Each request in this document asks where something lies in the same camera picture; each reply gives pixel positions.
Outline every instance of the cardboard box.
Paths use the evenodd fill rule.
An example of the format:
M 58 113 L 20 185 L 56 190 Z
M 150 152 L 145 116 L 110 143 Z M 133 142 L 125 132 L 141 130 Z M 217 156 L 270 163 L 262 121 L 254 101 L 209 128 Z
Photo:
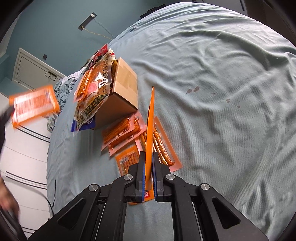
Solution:
M 112 93 L 95 114 L 94 129 L 111 124 L 138 109 L 137 75 L 131 67 L 119 58 Z

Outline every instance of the silver bolt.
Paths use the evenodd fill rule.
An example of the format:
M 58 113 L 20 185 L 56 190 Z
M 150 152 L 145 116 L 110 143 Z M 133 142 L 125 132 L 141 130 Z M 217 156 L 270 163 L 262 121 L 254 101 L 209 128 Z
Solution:
M 165 177 L 168 180 L 174 180 L 175 179 L 175 175 L 174 174 L 167 174 Z
M 126 174 L 126 175 L 124 175 L 124 179 L 127 180 L 127 181 L 132 180 L 133 175 L 132 174 Z
M 96 185 L 96 184 L 91 184 L 91 185 L 89 186 L 89 190 L 90 190 L 91 192 L 94 192 L 94 191 L 98 190 L 98 185 Z
M 210 189 L 210 186 L 209 186 L 208 184 L 206 184 L 206 183 L 203 183 L 202 185 L 200 185 L 200 188 L 201 188 L 202 190 L 207 191 L 207 190 Z

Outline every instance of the hand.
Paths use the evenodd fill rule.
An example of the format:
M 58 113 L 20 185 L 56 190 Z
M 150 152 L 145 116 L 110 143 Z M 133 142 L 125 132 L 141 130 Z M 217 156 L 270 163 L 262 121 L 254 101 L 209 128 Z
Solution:
M 6 211 L 13 211 L 15 217 L 18 219 L 20 207 L 14 196 L 6 187 L 3 179 L 0 177 L 0 208 Z

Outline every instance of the bed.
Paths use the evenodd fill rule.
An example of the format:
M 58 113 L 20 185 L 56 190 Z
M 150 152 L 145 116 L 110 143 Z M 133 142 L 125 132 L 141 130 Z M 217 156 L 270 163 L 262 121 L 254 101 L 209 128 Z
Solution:
M 176 174 L 209 183 L 277 240 L 296 210 L 296 48 L 254 19 L 194 3 L 150 14 L 110 47 L 137 73 L 143 117 L 155 87 L 155 114 L 183 164 Z M 70 132 L 75 106 L 70 95 L 48 149 L 54 212 L 120 176 L 101 130 Z M 170 204 L 128 206 L 123 239 L 173 240 Z

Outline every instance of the brown stain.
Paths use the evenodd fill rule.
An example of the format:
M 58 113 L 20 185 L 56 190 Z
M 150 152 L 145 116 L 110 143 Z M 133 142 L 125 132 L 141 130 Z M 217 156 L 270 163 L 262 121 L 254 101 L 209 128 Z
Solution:
M 193 92 L 197 92 L 197 91 L 199 91 L 199 89 L 200 89 L 200 87 L 196 86 Z

